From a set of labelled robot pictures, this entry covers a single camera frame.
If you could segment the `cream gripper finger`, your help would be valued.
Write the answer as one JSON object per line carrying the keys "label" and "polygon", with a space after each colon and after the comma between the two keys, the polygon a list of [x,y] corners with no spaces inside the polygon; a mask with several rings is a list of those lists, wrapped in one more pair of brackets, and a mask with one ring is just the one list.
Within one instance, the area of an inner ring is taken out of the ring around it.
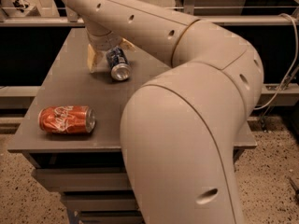
{"label": "cream gripper finger", "polygon": [[89,71],[93,73],[97,65],[102,61],[104,53],[102,51],[97,51],[93,48],[91,44],[87,48],[87,66]]}
{"label": "cream gripper finger", "polygon": [[126,40],[125,38],[120,42],[120,47],[122,49],[130,50],[130,51],[135,51],[135,45]]}

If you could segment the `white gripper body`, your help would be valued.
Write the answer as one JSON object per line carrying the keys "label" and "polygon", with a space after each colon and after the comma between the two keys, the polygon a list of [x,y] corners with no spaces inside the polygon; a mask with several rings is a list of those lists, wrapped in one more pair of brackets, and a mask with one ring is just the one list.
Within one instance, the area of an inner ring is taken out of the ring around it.
{"label": "white gripper body", "polygon": [[108,51],[122,42],[122,37],[103,27],[101,24],[83,18],[90,44],[95,51]]}

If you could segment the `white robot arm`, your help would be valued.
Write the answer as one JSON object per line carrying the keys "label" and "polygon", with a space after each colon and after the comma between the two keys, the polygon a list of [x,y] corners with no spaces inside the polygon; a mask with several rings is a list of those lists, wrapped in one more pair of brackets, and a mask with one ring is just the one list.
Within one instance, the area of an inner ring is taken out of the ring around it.
{"label": "white robot arm", "polygon": [[244,38],[137,0],[63,0],[169,70],[142,85],[121,117],[121,150],[146,224],[244,224],[235,139],[257,105],[263,64]]}

